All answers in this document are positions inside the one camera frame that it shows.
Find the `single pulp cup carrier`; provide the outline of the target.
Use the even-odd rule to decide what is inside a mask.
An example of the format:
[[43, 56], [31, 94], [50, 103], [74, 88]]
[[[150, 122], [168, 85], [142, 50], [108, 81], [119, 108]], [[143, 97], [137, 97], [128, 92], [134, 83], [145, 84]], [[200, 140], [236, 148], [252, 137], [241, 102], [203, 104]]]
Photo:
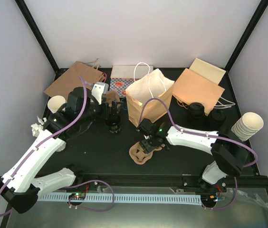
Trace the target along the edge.
[[137, 142], [129, 149], [129, 155], [136, 164], [143, 165], [152, 158], [154, 152], [160, 151], [162, 149], [162, 147], [159, 147], [154, 149], [150, 153], [145, 153], [139, 142]]

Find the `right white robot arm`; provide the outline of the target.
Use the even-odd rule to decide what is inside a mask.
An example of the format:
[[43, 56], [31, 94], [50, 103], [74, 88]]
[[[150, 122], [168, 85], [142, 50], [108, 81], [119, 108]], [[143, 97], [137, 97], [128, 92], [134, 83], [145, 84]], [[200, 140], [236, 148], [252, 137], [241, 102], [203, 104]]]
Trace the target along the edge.
[[169, 146], [184, 146], [210, 154], [214, 161], [207, 165], [198, 179], [202, 191], [210, 191], [226, 176], [238, 177], [248, 157], [248, 150], [239, 145], [236, 135], [218, 131], [200, 131], [164, 122], [160, 126], [144, 118], [137, 127], [144, 135], [139, 142], [143, 152], [149, 154], [156, 149]]

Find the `orange kraft paper bag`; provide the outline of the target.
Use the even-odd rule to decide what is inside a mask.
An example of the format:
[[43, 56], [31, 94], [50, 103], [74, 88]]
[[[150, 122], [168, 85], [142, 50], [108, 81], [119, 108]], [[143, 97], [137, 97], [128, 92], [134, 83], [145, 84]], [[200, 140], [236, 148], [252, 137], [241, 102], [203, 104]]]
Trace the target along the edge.
[[[137, 78], [136, 70], [141, 64], [146, 65], [148, 71]], [[174, 81], [166, 78], [160, 69], [151, 71], [148, 64], [141, 62], [134, 67], [133, 80], [125, 90], [129, 121], [136, 127], [144, 118], [154, 123], [170, 107]]]

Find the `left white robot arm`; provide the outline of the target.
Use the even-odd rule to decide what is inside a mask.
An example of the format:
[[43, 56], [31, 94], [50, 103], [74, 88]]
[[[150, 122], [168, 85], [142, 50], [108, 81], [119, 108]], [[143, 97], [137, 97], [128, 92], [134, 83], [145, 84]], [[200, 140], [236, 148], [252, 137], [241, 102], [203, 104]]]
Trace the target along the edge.
[[0, 196], [19, 214], [30, 210], [41, 197], [61, 188], [80, 189], [84, 174], [73, 164], [61, 170], [36, 177], [55, 153], [65, 149], [69, 138], [79, 133], [86, 120], [99, 116], [108, 123], [118, 120], [122, 102], [116, 91], [103, 92], [100, 85], [92, 89], [76, 87], [66, 103], [43, 123], [31, 147], [3, 176], [0, 176]]

